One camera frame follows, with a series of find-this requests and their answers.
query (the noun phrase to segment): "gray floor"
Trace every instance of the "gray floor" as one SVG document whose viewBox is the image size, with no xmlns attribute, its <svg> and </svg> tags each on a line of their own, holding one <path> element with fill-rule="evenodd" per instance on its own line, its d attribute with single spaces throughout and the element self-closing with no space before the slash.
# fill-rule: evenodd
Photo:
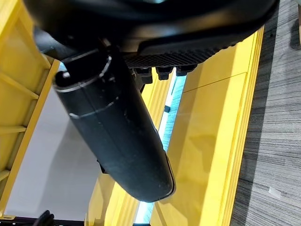
<svg viewBox="0 0 301 226">
<path fill-rule="evenodd" d="M 282 0 L 266 25 L 232 226 L 301 225 L 298 42 L 297 4 Z"/>
</svg>

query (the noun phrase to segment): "textured black surface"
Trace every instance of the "textured black surface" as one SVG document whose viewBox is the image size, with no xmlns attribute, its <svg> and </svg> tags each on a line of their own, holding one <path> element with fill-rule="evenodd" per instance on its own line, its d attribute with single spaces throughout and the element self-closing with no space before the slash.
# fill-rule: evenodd
<svg viewBox="0 0 301 226">
<path fill-rule="evenodd" d="M 178 66 L 200 64 L 220 51 L 222 48 L 196 49 L 156 55 L 125 55 L 124 59 L 129 68 Z"/>
</svg>

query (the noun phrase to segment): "yellow frame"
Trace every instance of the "yellow frame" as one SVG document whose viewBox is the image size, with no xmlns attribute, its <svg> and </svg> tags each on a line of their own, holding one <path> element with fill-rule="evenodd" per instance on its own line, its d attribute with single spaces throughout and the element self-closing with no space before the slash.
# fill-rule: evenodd
<svg viewBox="0 0 301 226">
<path fill-rule="evenodd" d="M 32 21 L 20 0 L 0 1 L 0 59 L 17 54 L 16 62 L 6 62 L 5 72 L 0 66 L 0 97 L 4 100 L 0 109 L 0 115 L 9 119 L 13 125 L 0 124 L 1 141 L 6 139 L 14 140 L 14 143 L 2 147 L 0 182 L 3 192 L 0 193 L 0 219 L 3 217 L 10 192 L 13 188 L 15 179 L 24 158 L 27 146 L 32 137 L 34 128 L 40 116 L 46 97 L 51 87 L 52 78 L 55 75 L 59 62 L 43 56 L 36 48 L 32 39 Z M 9 46 L 13 46 L 10 41 L 17 42 L 23 48 L 18 52 L 12 53 Z M 15 98 L 22 98 L 25 101 L 16 101 Z M 8 103 L 5 99 L 11 98 L 13 101 Z M 8 117 L 6 112 L 17 112 L 23 109 L 24 114 L 19 118 Z"/>
</svg>

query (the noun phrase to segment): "yellow beam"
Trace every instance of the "yellow beam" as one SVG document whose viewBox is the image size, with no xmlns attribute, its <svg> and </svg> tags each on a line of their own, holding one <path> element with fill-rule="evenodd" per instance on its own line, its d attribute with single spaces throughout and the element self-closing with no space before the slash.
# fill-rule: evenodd
<svg viewBox="0 0 301 226">
<path fill-rule="evenodd" d="M 2 126 L 0 127 L 0 135 L 9 133 L 20 133 L 25 132 L 26 127 L 24 126 Z"/>
<path fill-rule="evenodd" d="M 9 170 L 4 170 L 0 172 L 0 181 L 4 180 L 9 176 L 10 171 Z"/>
<path fill-rule="evenodd" d="M 45 56 L 43 56 L 39 50 L 36 47 L 36 44 L 34 43 L 32 37 L 26 30 L 23 22 L 18 19 L 16 22 L 16 28 L 19 31 L 21 37 L 23 38 L 26 46 L 31 50 L 32 54 L 38 59 L 39 62 L 42 63 L 42 65 L 46 68 L 49 69 L 51 67 L 50 62 L 47 60 Z"/>
<path fill-rule="evenodd" d="M 9 76 L 7 76 L 6 74 L 1 73 L 1 72 L 0 72 L 0 80 L 6 82 L 8 85 L 16 88 L 17 90 L 19 90 L 19 91 L 21 91 L 21 92 L 23 92 L 23 93 L 31 96 L 35 100 L 37 100 L 39 98 L 39 95 L 35 94 L 31 90 L 27 89 L 26 87 L 24 87 L 20 83 L 16 82 L 12 78 L 10 78 Z"/>
</svg>

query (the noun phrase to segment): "black plastic housing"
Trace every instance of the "black plastic housing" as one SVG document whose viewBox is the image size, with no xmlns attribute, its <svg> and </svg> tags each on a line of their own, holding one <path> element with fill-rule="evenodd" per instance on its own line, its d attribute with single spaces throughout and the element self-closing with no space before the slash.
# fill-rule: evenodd
<svg viewBox="0 0 301 226">
<path fill-rule="evenodd" d="M 122 60 L 103 67 L 84 81 L 58 73 L 57 94 L 106 173 L 140 201 L 163 199 L 175 182 L 140 91 Z"/>
</svg>

